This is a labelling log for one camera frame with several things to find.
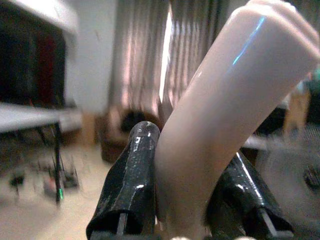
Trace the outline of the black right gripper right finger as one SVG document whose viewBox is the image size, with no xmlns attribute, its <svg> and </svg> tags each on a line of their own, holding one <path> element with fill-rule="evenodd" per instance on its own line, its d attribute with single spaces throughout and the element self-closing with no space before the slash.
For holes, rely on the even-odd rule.
<svg viewBox="0 0 320 240">
<path fill-rule="evenodd" d="M 212 240 L 251 237 L 289 240 L 292 225 L 268 186 L 239 151 L 220 176 L 207 206 L 205 223 Z"/>
</svg>

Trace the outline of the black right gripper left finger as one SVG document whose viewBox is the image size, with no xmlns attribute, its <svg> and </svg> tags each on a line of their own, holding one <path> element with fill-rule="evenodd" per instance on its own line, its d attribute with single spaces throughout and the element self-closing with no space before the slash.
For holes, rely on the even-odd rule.
<svg viewBox="0 0 320 240">
<path fill-rule="evenodd" d="M 105 178 L 92 219 L 89 240 L 158 240 L 156 225 L 155 150 L 159 128 L 137 123 L 128 144 Z"/>
</svg>

